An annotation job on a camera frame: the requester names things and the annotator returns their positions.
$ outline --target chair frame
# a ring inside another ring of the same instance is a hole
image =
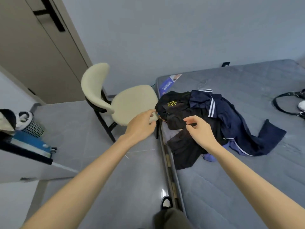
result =
[[[106,97],[106,95],[105,95],[103,89],[101,90],[101,97],[102,97],[102,99],[103,99],[105,102],[107,102],[108,104],[111,104],[111,101],[109,101],[109,100],[107,99],[107,97]],[[110,139],[112,140],[112,142],[115,143],[116,140],[115,140],[115,138],[114,138],[114,136],[113,136],[113,134],[112,134],[111,131],[117,126],[117,123],[116,123],[116,122],[113,122],[110,126],[108,126],[108,125],[106,124],[106,122],[104,121],[103,117],[100,115],[100,113],[105,113],[105,112],[107,112],[107,110],[104,109],[104,108],[97,107],[96,105],[94,105],[93,103],[91,103],[87,98],[86,98],[86,101],[88,102],[88,104],[90,105],[90,107],[93,108],[93,110],[94,110],[94,112],[95,112],[95,114],[96,114],[98,120],[101,122],[102,126],[103,126],[104,129],[106,130],[106,132],[107,132],[107,134],[109,135],[109,137],[110,137]],[[156,121],[156,129],[155,129],[155,132],[154,132],[156,139],[159,138],[159,124],[160,124],[159,121],[160,121],[160,120],[157,120],[157,121]]]

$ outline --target bag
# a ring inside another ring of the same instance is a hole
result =
[[[303,101],[298,104],[298,108],[301,110],[301,112],[293,113],[293,112],[287,112],[287,111],[281,109],[279,107],[278,103],[276,102],[276,99],[279,97],[283,97],[283,96],[296,96],[300,99],[303,99]],[[305,119],[305,101],[304,100],[305,100],[305,88],[300,92],[287,92],[287,93],[281,94],[281,95],[275,97],[272,100],[272,103],[273,103],[274,107],[276,107],[276,109],[281,112],[284,112],[286,114],[293,115],[293,116],[299,116],[299,117]]]

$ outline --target bag strap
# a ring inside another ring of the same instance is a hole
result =
[[[272,100],[272,103],[274,105],[274,107],[281,111],[281,112],[284,112],[286,114],[289,114],[289,115],[293,115],[293,116],[300,116],[302,118],[305,118],[305,112],[297,112],[297,113],[293,113],[293,112],[287,112],[283,109],[281,109],[276,101],[277,98],[280,98],[280,97],[283,97],[283,96],[296,96],[298,98],[301,98],[301,99],[305,99],[305,93],[304,93],[305,89],[303,89],[301,92],[287,92],[287,93],[284,93],[284,94],[281,94],[277,97],[275,97],[273,100]]]

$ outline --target pants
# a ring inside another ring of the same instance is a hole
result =
[[[175,208],[162,210],[154,216],[155,229],[192,229],[185,214]]]

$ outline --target forearm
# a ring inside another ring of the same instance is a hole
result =
[[[304,228],[305,209],[216,145],[208,150],[269,228]]]
[[[133,143],[121,136],[113,146],[49,199],[22,229],[77,228],[131,146]]]

